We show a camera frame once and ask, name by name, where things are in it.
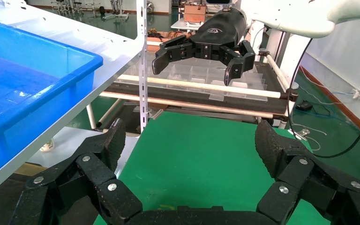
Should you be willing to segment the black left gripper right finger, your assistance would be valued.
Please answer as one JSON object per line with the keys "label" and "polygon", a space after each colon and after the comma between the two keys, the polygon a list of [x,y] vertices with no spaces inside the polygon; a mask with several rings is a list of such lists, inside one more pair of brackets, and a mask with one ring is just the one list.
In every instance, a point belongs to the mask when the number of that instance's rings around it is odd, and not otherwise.
{"label": "black left gripper right finger", "polygon": [[300,200],[310,203],[333,225],[360,225],[360,180],[320,161],[299,140],[257,125],[255,148],[274,183],[257,212],[285,225]]}

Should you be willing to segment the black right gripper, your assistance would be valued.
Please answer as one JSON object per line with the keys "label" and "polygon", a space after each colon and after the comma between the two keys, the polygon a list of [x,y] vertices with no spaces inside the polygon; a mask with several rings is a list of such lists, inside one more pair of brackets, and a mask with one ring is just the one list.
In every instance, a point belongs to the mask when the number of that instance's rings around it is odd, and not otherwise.
{"label": "black right gripper", "polygon": [[220,10],[190,38],[181,35],[160,44],[152,61],[152,72],[158,75],[169,63],[192,57],[222,60],[227,66],[224,84],[229,86],[232,79],[241,78],[254,66],[255,52],[250,42],[241,41],[246,31],[246,16],[242,10],[234,7]]}

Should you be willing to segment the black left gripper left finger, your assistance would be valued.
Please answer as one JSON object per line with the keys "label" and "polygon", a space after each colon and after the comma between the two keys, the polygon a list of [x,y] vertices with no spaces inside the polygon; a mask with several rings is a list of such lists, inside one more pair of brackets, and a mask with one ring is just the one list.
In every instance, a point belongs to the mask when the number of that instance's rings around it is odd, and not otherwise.
{"label": "black left gripper left finger", "polygon": [[125,139],[124,121],[117,118],[106,132],[86,138],[72,156],[29,178],[10,224],[58,225],[84,197],[108,225],[129,224],[143,206],[114,173]]}

